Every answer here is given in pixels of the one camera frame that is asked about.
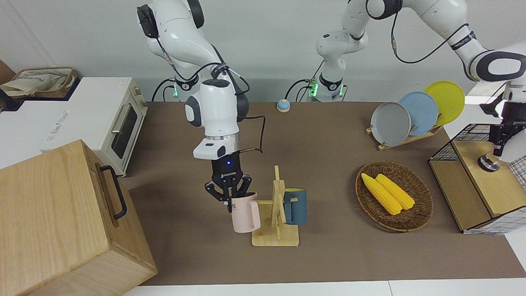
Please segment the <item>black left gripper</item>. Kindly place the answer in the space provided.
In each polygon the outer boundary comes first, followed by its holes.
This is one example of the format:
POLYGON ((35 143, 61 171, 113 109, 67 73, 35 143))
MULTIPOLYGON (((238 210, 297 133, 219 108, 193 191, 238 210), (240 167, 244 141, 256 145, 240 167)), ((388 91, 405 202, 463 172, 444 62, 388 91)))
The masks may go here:
POLYGON ((493 155, 501 157, 505 142, 511 140, 516 134, 521 132, 525 124, 526 104, 521 102, 505 102, 502 109, 502 124, 491 125, 493 155))

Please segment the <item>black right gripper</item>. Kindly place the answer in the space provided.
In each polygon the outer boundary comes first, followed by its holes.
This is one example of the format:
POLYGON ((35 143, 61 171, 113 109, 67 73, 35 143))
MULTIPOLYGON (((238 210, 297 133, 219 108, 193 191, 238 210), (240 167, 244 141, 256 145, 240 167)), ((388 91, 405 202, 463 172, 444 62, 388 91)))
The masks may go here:
POLYGON ((252 182, 251 176, 242 172, 239 154, 239 152, 234 152, 212 160, 212 181, 205 184, 205 191, 227 206, 229 213, 232 213, 232 203, 228 189, 231 187, 233 193, 235 192, 238 196, 246 196, 252 182), (214 184, 218 185, 223 193, 217 191, 214 184))

